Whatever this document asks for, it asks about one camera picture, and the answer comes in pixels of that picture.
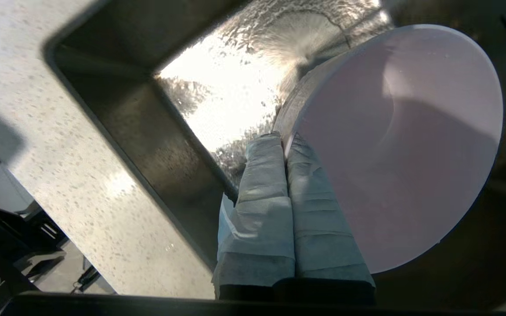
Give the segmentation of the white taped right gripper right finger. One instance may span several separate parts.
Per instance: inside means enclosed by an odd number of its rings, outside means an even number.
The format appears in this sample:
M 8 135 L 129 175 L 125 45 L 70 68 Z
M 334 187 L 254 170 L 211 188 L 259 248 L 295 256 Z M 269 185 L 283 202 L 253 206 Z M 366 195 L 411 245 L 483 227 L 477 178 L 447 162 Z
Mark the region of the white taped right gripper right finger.
M 286 162 L 296 275 L 376 285 L 315 150 L 297 135 Z

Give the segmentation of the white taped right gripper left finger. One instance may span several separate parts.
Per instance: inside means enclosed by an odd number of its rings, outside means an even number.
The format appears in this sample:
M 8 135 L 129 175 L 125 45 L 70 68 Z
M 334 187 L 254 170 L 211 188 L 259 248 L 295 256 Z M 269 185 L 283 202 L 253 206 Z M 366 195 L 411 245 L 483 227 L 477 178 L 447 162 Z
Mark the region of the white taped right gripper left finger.
M 293 208 L 281 136 L 249 142 L 235 206 L 221 206 L 217 264 L 212 283 L 217 299 L 235 287 L 271 288 L 295 275 Z

